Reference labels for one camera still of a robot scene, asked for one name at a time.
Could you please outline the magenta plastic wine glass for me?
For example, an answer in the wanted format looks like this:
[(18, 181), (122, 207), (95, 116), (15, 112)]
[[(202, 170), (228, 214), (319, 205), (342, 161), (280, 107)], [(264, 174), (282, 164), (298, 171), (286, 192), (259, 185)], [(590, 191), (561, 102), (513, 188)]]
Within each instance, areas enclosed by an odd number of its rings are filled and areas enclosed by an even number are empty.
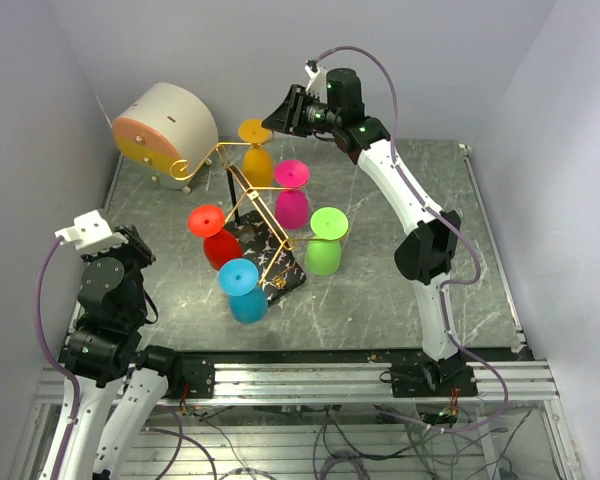
[(309, 202), (304, 187), (310, 170), (297, 159), (282, 161), (274, 169), (274, 179), (281, 187), (275, 202), (275, 218), (285, 229), (303, 228), (309, 220)]

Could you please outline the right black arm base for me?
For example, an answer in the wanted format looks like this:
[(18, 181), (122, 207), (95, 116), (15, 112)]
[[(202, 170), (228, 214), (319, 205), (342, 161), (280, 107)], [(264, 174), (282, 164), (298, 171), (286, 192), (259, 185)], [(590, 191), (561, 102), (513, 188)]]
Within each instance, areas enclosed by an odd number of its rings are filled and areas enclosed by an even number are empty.
[(432, 364), (391, 365), (379, 375), (383, 384), (388, 384), (394, 398), (451, 398), (475, 397), (477, 386), (471, 381), (472, 371), (464, 368), (453, 378), (442, 379)]

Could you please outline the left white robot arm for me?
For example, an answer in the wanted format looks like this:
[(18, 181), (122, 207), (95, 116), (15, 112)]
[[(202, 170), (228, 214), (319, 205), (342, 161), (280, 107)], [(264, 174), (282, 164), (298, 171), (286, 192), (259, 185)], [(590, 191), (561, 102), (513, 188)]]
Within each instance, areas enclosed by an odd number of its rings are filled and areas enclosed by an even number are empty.
[(56, 234), (86, 267), (77, 301), (83, 310), (62, 361), (63, 403), (43, 479), (117, 479), (135, 437), (162, 397), (183, 387), (175, 351), (138, 348), (140, 329), (157, 310), (142, 271), (155, 257), (135, 226), (112, 228), (91, 213)]

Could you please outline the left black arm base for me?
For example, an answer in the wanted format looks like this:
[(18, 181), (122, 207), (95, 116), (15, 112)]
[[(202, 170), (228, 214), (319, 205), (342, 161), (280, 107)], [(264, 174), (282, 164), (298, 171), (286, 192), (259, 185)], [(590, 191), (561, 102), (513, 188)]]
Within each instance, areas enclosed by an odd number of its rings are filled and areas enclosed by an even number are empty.
[(210, 399), (215, 388), (215, 366), (200, 356), (174, 353), (166, 363), (169, 399)]

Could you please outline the orange plastic wine glass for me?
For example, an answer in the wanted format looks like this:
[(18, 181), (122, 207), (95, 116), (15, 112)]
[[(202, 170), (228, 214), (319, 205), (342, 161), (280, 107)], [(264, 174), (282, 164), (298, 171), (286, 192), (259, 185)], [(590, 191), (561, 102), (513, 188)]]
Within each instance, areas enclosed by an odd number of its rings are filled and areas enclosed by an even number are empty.
[(262, 126), (262, 121), (257, 118), (245, 120), (238, 128), (239, 138), (250, 145), (246, 151), (242, 172), (254, 187), (269, 187), (273, 183), (274, 160), (264, 148), (274, 134)]

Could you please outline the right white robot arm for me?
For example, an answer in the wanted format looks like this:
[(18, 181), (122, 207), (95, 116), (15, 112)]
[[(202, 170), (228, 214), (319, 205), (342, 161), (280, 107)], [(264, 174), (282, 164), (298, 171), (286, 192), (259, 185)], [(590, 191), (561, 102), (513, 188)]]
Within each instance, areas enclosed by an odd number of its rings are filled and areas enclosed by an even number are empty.
[(405, 238), (394, 253), (401, 275), (411, 282), (422, 325), (422, 349), (433, 361), (420, 373), (430, 394), (445, 394), (456, 383), (446, 362), (458, 351), (449, 296), (450, 278), (461, 226), (455, 211), (436, 203), (408, 170), (388, 129), (365, 112), (362, 86), (350, 68), (324, 69), (311, 62), (306, 85), (290, 86), (282, 103), (262, 122), (275, 133), (309, 137), (331, 135), (340, 151), (379, 188), (400, 221)]

